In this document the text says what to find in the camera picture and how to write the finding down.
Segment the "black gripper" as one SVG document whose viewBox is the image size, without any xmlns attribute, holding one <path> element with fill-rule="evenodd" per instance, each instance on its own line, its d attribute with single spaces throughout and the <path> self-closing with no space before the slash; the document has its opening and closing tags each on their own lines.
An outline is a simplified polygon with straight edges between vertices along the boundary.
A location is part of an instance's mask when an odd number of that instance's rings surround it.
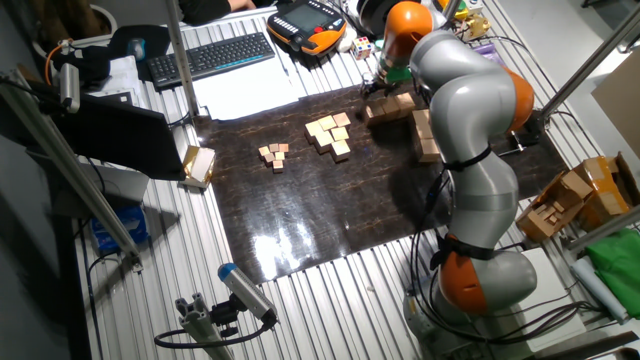
<svg viewBox="0 0 640 360">
<path fill-rule="evenodd" d="M 389 98 L 396 94 L 397 88 L 395 84 L 388 84 L 379 77 L 364 81 L 359 88 L 359 94 L 362 98 L 368 98 L 369 95 L 379 91 L 382 91 Z"/>
</svg>

